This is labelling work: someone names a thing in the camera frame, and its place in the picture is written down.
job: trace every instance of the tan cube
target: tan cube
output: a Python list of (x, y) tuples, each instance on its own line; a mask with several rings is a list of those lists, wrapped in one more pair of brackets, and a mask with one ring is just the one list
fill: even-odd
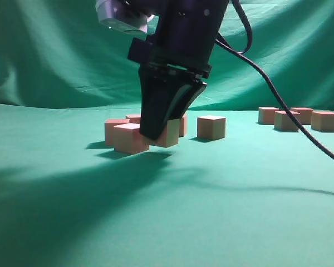
[(127, 119), (119, 119), (119, 118), (110, 118), (105, 121), (104, 123), (104, 130), (105, 130), (105, 144), (107, 146), (113, 146), (114, 145), (114, 126), (116, 125), (122, 125), (129, 123), (130, 120)]
[(274, 124), (274, 116), (279, 108), (276, 107), (259, 107), (258, 108), (258, 123), (265, 125)]
[(130, 120), (130, 123), (140, 124), (141, 115), (140, 114), (129, 114), (125, 116)]
[(179, 124), (179, 137), (184, 137), (187, 134), (187, 115), (184, 114)]
[(221, 116), (200, 116), (197, 118), (197, 137), (217, 140), (225, 138), (227, 118)]
[(334, 132), (334, 112), (313, 111), (311, 127), (319, 132)]
[(303, 125), (310, 125), (312, 122), (312, 108), (308, 107), (292, 107), (291, 111), (298, 112), (301, 114), (300, 123)]
[[(301, 114), (295, 111), (291, 113), (300, 120)], [(298, 126), (292, 121), (285, 111), (276, 111), (274, 116), (274, 128), (283, 132), (298, 132)]]
[(157, 140), (144, 137), (144, 142), (151, 146), (170, 147), (178, 144), (180, 120), (169, 120)]
[(137, 154), (149, 149), (149, 145), (143, 143), (140, 134), (140, 125), (127, 123), (114, 126), (114, 150), (126, 154)]

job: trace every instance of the green backdrop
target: green backdrop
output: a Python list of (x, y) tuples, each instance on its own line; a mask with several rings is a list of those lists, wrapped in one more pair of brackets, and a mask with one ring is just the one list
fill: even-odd
[[(140, 106), (131, 37), (100, 25), (94, 0), (0, 0), (0, 103), (45, 108)], [(334, 109), (334, 0), (243, 0), (254, 33), (247, 56), (290, 106)], [(156, 20), (151, 22), (153, 31)], [(232, 6), (220, 29), (246, 42)], [(207, 90), (191, 110), (276, 105), (261, 76), (215, 47)]]

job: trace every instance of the wooden cube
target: wooden cube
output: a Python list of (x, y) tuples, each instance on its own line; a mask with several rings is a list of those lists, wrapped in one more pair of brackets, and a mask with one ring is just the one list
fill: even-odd
[(301, 114), (300, 123), (303, 125), (310, 125), (312, 122), (312, 108), (308, 107), (292, 107), (291, 111), (298, 112)]
[(221, 116), (200, 116), (197, 118), (197, 137), (217, 140), (225, 138), (227, 118)]
[(114, 150), (126, 154), (137, 154), (149, 149), (140, 134), (140, 125), (127, 123), (114, 126)]
[(157, 140), (144, 137), (144, 142), (151, 146), (170, 147), (178, 144), (180, 120), (169, 120)]
[(334, 112), (313, 111), (311, 125), (319, 132), (334, 132)]
[(122, 125), (129, 123), (130, 120), (127, 119), (118, 119), (118, 118), (110, 118), (105, 121), (104, 123), (104, 130), (105, 130), (105, 144), (107, 146), (113, 146), (114, 145), (114, 126), (116, 125)]
[(125, 116), (130, 120), (130, 123), (140, 124), (141, 115), (140, 114), (129, 114)]
[(187, 134), (187, 115), (184, 114), (180, 120), (179, 137), (184, 137)]
[(258, 108), (258, 123), (264, 125), (273, 125), (274, 116), (279, 108), (276, 107), (259, 107)]
[[(301, 114), (295, 111), (291, 113), (300, 120)], [(283, 132), (298, 132), (298, 126), (292, 121), (285, 111), (276, 111), (274, 116), (274, 128)]]

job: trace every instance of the white robot part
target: white robot part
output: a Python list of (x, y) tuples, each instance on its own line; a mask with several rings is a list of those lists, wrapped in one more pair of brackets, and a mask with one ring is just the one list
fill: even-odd
[(99, 22), (104, 26), (128, 34), (146, 34), (148, 22), (154, 15), (148, 17), (143, 13), (139, 16), (128, 10), (120, 0), (97, 0), (95, 10)]

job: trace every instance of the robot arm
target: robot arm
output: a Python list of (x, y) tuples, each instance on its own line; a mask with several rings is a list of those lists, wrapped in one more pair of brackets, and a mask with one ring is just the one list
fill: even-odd
[(140, 133), (156, 140), (168, 120), (181, 118), (204, 91), (209, 57), (229, 0), (98, 0), (99, 21), (133, 38), (127, 58), (140, 64)]

